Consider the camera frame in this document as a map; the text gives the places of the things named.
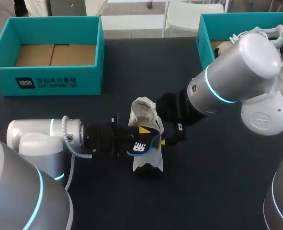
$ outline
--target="open box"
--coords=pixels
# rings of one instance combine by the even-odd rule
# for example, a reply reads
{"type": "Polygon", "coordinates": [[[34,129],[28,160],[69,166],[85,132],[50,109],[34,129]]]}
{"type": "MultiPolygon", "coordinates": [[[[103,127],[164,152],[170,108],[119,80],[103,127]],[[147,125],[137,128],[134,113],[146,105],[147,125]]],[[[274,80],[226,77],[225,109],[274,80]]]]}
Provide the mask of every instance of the open box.
{"type": "Polygon", "coordinates": [[[101,94],[100,17],[9,18],[0,36],[4,96],[101,94]]]}
{"type": "Polygon", "coordinates": [[[269,29],[280,24],[283,25],[283,12],[202,14],[197,36],[202,68],[214,61],[214,49],[223,41],[229,41],[233,34],[238,35],[256,26],[269,29]]]}

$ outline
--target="shoe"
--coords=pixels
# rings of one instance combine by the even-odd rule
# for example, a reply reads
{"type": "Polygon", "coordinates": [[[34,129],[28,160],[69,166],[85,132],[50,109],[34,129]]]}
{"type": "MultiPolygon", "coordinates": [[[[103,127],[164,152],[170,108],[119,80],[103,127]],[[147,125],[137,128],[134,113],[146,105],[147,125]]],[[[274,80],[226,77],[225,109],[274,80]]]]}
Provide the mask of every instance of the shoe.
{"type": "Polygon", "coordinates": [[[15,14],[16,14],[16,17],[28,16],[28,11],[27,11],[24,1],[19,4],[15,3],[15,14]]]}
{"type": "Polygon", "coordinates": [[[238,41],[243,35],[248,33],[256,33],[263,35],[271,41],[271,43],[276,47],[277,50],[280,50],[283,46],[283,25],[278,25],[277,27],[272,29],[261,29],[259,27],[255,27],[250,31],[245,31],[238,35],[233,34],[233,36],[229,38],[230,41],[225,41],[221,43],[214,50],[214,53],[216,54],[216,56],[220,56],[221,54],[226,52],[232,46],[232,44],[238,41]]]}
{"type": "Polygon", "coordinates": [[[157,115],[156,105],[147,97],[138,97],[133,101],[131,106],[131,114],[128,123],[129,127],[139,127],[139,130],[148,135],[147,144],[142,141],[134,140],[132,146],[128,148],[127,153],[134,156],[133,171],[144,165],[151,165],[163,171],[163,160],[161,154],[161,135],[164,132],[164,126],[157,115]]]}

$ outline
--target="black tablecloth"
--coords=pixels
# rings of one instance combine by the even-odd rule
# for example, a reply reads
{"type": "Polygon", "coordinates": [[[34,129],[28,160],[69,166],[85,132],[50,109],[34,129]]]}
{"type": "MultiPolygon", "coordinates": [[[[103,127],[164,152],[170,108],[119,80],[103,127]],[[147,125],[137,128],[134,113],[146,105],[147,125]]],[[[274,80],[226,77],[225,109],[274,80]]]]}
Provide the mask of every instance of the black tablecloth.
{"type": "MultiPolygon", "coordinates": [[[[138,96],[156,101],[187,87],[201,71],[194,38],[106,40],[100,96],[3,98],[0,140],[10,121],[81,118],[128,122],[138,96]]],[[[136,178],[132,159],[77,159],[69,190],[74,230],[265,230],[263,199],[283,158],[283,133],[249,131],[240,105],[187,128],[187,141],[163,149],[159,179],[136,178]]]]}

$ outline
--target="cable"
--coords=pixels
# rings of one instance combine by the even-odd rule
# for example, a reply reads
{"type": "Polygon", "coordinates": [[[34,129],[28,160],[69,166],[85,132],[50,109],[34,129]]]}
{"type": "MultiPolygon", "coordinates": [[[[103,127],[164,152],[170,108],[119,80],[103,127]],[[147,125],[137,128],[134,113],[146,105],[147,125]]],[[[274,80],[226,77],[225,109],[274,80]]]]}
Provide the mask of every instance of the cable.
{"type": "Polygon", "coordinates": [[[70,173],[69,173],[69,178],[65,187],[65,190],[67,191],[71,185],[71,181],[73,178],[73,173],[74,173],[74,162],[75,162],[75,157],[81,157],[81,158],[92,158],[91,154],[80,154],[77,153],[73,150],[73,148],[71,147],[68,137],[67,137],[67,121],[69,120],[69,118],[67,116],[63,116],[62,118],[62,129],[63,129],[63,138],[66,144],[66,147],[68,148],[69,152],[72,154],[71,155],[71,166],[70,166],[70,173]]]}
{"type": "Polygon", "coordinates": [[[69,140],[68,140],[68,137],[67,137],[67,121],[69,120],[69,118],[67,116],[64,116],[62,118],[62,129],[63,129],[63,138],[65,140],[65,144],[66,144],[66,147],[68,148],[68,150],[73,154],[75,155],[76,157],[81,157],[81,158],[92,158],[92,155],[91,154],[80,154],[78,152],[75,152],[73,150],[73,148],[71,147],[70,143],[69,143],[69,140]]]}

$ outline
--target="shoe logo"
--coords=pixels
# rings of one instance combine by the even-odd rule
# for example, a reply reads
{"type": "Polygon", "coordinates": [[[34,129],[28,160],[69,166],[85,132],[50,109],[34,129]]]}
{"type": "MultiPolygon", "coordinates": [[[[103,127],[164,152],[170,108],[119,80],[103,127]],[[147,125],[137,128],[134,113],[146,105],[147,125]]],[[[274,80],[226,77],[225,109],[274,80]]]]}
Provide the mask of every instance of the shoe logo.
{"type": "Polygon", "coordinates": [[[136,151],[136,152],[143,152],[145,150],[145,146],[146,146],[146,144],[141,144],[141,143],[135,142],[133,150],[136,151]]]}

